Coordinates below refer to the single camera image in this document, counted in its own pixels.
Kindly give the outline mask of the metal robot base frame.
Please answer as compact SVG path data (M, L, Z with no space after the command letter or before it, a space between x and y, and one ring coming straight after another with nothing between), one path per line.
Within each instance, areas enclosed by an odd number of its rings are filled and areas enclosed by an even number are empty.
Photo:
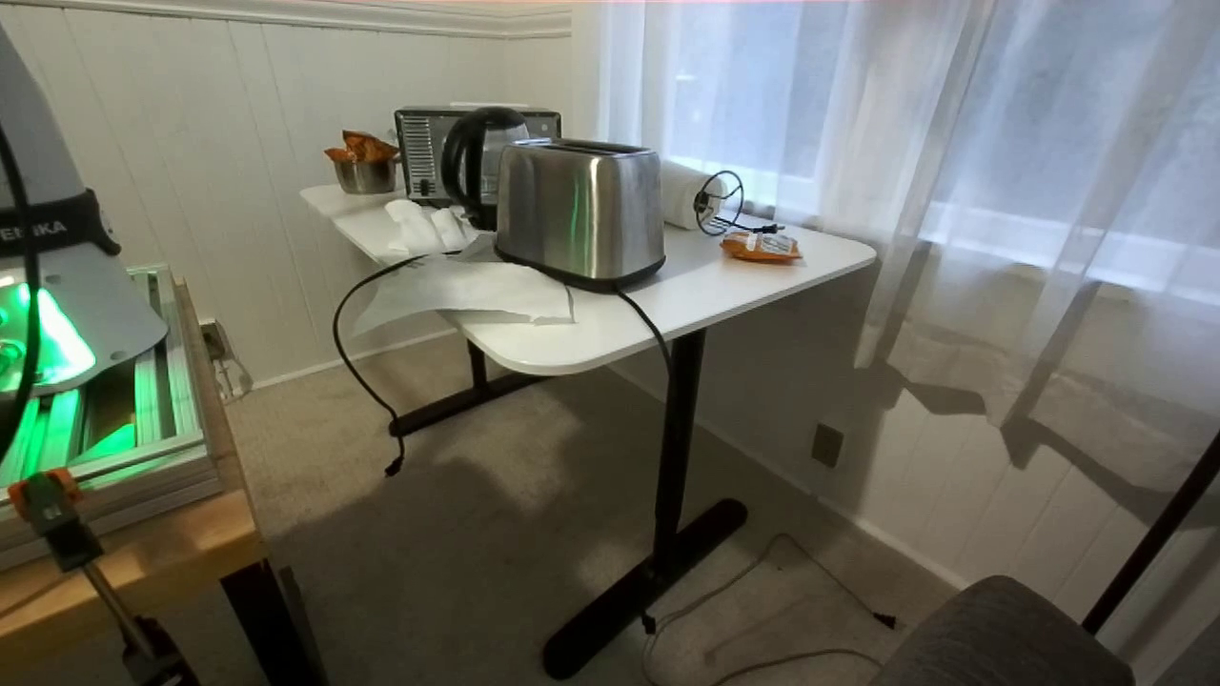
M6 499L22 475L66 470L79 493L76 509L93 535L221 493L177 281L163 268L144 268L134 285L160 313L168 334L79 387L25 403L20 438L0 465L0 569L46 554Z

